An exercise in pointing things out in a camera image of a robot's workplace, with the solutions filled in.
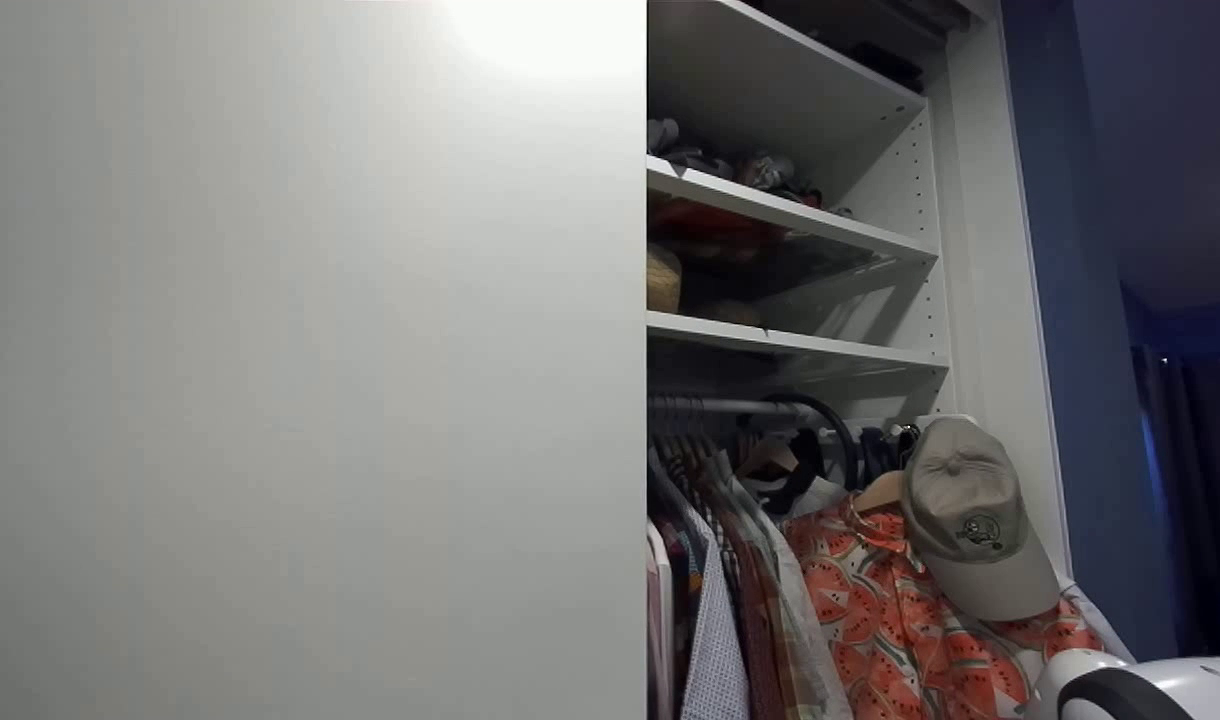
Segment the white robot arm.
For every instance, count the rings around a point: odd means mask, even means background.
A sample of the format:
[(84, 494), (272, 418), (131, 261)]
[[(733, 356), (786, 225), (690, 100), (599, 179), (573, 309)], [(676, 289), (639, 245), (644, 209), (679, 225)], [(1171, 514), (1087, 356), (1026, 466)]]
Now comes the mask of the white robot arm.
[(1220, 720), (1220, 654), (1055, 651), (1026, 720)]

